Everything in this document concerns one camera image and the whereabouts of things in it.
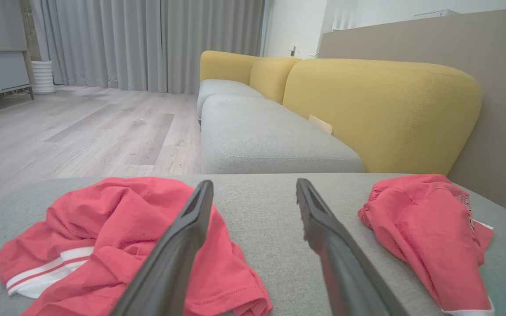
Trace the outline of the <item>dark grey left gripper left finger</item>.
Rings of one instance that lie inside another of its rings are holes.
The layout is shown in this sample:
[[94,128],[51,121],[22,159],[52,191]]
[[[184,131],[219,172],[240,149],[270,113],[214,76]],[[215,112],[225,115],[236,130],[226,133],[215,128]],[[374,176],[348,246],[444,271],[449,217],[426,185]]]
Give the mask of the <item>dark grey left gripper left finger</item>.
[[207,238],[212,202],[213,182],[200,182],[119,298],[112,316],[183,314],[195,256]]

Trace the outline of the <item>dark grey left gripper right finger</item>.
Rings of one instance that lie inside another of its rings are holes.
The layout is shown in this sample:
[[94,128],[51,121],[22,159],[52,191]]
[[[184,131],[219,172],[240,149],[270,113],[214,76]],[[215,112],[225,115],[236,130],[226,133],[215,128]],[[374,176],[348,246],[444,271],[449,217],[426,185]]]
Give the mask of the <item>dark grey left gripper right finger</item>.
[[304,240],[321,261],[334,316],[405,316],[401,302],[313,184],[299,178]]

